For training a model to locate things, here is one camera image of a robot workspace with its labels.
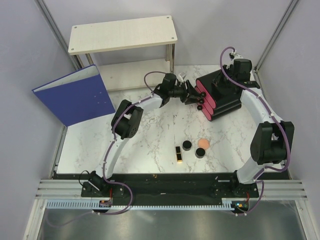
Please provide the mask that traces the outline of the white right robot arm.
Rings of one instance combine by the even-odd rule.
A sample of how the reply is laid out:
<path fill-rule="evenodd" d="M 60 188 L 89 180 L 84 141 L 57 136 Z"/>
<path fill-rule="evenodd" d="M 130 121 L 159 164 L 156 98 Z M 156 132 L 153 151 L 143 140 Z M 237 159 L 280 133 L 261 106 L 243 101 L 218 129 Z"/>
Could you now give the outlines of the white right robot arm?
<path fill-rule="evenodd" d="M 283 121 L 262 95 L 259 84 L 250 80 L 250 73 L 236 73 L 228 79 L 217 70 L 197 80 L 199 89 L 207 90 L 207 101 L 214 120 L 245 106 L 257 129 L 250 144 L 250 157 L 233 174 L 229 191 L 235 197 L 247 191 L 265 170 L 286 171 L 288 165 L 277 167 L 282 161 L 290 162 L 295 127 Z"/>

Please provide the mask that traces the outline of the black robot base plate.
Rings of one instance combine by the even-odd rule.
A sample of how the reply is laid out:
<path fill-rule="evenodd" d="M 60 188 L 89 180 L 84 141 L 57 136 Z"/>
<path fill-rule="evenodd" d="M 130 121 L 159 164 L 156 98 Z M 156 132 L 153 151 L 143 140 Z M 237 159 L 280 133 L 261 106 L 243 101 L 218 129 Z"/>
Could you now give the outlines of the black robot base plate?
<path fill-rule="evenodd" d="M 104 197 L 118 204 L 219 204 L 223 198 L 247 200 L 259 197 L 256 183 L 235 185 L 234 173 L 118 174 Z"/>

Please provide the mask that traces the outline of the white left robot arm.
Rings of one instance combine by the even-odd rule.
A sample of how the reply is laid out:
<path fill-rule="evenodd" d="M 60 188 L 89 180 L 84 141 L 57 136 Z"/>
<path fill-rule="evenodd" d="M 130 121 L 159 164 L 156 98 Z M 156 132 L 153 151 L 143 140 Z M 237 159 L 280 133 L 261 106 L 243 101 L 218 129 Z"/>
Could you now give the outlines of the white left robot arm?
<path fill-rule="evenodd" d="M 150 96 L 137 102 L 123 100 L 111 121 L 111 141 L 105 156 L 97 168 L 88 174 L 88 180 L 82 184 L 82 197 L 105 197 L 110 193 L 111 185 L 128 187 L 124 183 L 110 181 L 122 150 L 138 132 L 143 114 L 166 105 L 171 98 L 178 98 L 185 104 L 202 104 L 205 92 L 196 90 L 189 80 L 179 81 L 173 73 L 165 74 L 162 83 L 158 84 Z"/>

